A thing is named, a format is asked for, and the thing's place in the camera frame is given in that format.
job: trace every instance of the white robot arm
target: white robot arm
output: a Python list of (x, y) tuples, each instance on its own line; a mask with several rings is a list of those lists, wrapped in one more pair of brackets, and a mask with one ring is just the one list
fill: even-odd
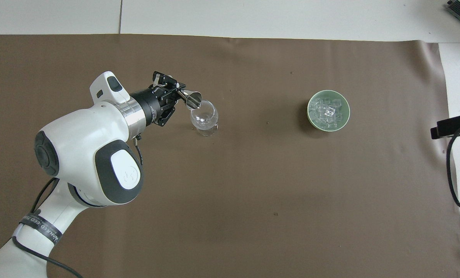
[(38, 132), (34, 150), (53, 177), (52, 192), (38, 209), (35, 203), (0, 249), (0, 277), (45, 278), (45, 260), (80, 277), (48, 255), (81, 211), (126, 204), (139, 194), (142, 159), (126, 141), (134, 139), (137, 146), (148, 125), (164, 126), (179, 99), (188, 109), (200, 105), (201, 94), (171, 76), (154, 72), (153, 81), (129, 95), (112, 72), (104, 72), (90, 86), (91, 108), (58, 118)]

